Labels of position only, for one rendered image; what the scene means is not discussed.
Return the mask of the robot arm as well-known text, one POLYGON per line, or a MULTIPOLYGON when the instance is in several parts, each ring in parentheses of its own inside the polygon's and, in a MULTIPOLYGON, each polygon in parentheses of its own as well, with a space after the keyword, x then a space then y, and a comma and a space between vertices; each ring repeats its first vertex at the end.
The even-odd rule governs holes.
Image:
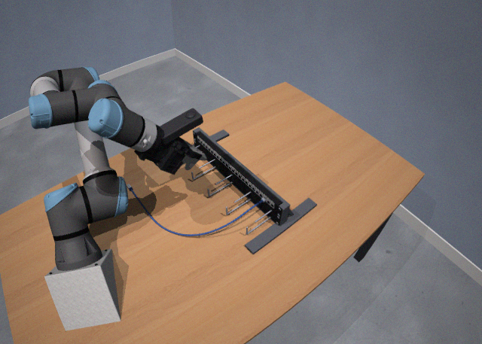
MULTIPOLYGON (((88 224, 115 218, 128 208, 126 182, 110 168, 102 138, 144 152, 155 143, 157 127, 129 110, 92 67, 46 72, 32 82, 30 95, 34 129, 75 124, 84 186, 74 183, 50 192, 44 196, 44 206, 57 269, 79 269, 102 258, 88 224)), ((166 145, 202 123, 202 115, 192 108, 160 126, 161 141, 166 145)))

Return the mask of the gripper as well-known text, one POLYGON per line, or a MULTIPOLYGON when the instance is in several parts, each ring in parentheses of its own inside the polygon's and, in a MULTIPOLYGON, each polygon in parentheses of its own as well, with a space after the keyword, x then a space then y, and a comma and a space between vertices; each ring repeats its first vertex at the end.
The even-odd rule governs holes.
POLYGON ((152 147, 145 152, 136 150, 134 151, 139 156, 140 160, 150 160, 154 162, 154 164, 158 166, 160 170, 173 175, 177 172, 182 164, 186 163, 185 169, 189 170, 199 160, 207 160, 206 155, 202 151, 195 148, 193 145, 180 137, 166 145, 163 145, 161 141, 162 130, 158 125, 156 125, 156 127, 157 137, 152 147), (156 151, 154 151, 155 149, 156 151))

